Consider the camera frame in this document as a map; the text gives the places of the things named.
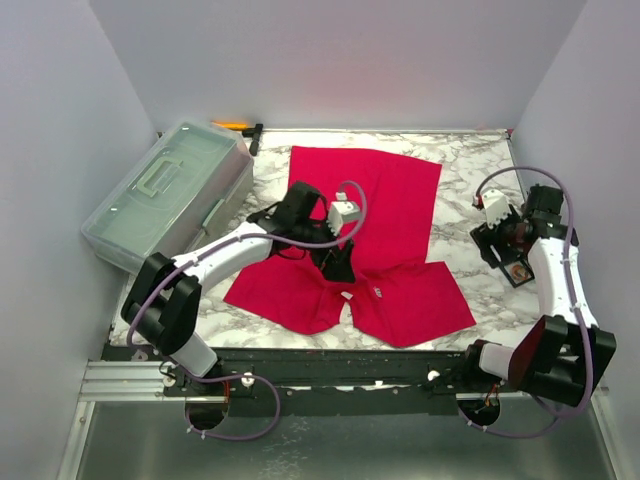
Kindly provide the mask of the round orange brooch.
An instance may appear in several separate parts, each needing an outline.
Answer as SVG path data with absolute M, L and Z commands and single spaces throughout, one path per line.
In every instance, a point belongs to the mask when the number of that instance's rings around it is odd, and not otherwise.
M 511 267 L 510 277 L 514 282 L 522 283 L 530 278 L 530 274 L 524 266 L 517 264 Z

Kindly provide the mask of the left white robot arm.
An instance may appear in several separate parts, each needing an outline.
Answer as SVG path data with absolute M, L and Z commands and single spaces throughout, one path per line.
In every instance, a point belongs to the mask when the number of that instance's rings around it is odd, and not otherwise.
M 148 256 L 121 309 L 130 334 L 187 372 L 201 395 L 222 380 L 217 354 L 196 332 L 201 297 L 244 268 L 295 247 L 311 258 L 322 277 L 352 283 L 353 238 L 368 214 L 365 198 L 353 201 L 339 190 L 333 201 L 298 181 L 282 200 L 249 215 L 231 233 L 197 250 L 169 258 Z

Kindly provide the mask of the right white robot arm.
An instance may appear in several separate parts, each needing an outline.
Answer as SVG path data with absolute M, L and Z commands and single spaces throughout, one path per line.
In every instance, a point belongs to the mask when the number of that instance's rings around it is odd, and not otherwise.
M 521 208 L 496 189 L 474 205 L 485 221 L 471 232 L 481 258 L 513 287 L 534 282 L 539 318 L 515 347 L 477 340 L 467 348 L 460 379 L 480 392 L 495 380 L 573 408 L 593 392 L 616 347 L 599 328 L 581 286 L 579 241 L 564 224 L 563 192 L 535 185 Z

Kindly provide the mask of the black clamp tool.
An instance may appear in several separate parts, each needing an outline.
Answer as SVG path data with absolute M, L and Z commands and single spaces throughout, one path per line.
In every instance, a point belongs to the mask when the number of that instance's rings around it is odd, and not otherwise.
M 263 130 L 264 125 L 262 123 L 256 123 L 253 127 L 244 128 L 241 131 L 242 136 L 250 140 L 249 153 L 253 157 L 258 154 Z

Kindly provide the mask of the clear plastic storage box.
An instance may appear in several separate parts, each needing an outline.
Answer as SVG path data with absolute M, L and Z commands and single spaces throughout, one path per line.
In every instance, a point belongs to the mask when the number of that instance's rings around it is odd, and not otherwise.
M 82 225 L 94 253 L 137 273 L 145 259 L 195 250 L 219 237 L 254 183 L 242 136 L 183 121 L 165 132 Z

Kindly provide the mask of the black metal base rail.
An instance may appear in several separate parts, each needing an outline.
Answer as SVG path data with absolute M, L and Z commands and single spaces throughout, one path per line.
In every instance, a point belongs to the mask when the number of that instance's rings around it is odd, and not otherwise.
M 460 402 L 481 401 L 493 380 L 470 378 L 459 351 L 366 351 L 221 348 L 213 376 L 223 385 L 191 380 L 155 355 L 134 359 L 108 346 L 101 361 L 159 362 L 167 396 L 178 390 L 225 397 L 222 404 L 171 402 L 200 421 L 224 416 L 454 415 Z

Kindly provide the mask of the aluminium frame rail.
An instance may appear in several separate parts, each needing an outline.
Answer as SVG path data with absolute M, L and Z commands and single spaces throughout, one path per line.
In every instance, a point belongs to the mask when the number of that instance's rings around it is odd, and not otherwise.
M 81 381 L 79 402 L 188 402 L 222 404 L 224 396 L 197 396 L 178 390 L 167 396 L 159 362 L 89 362 Z

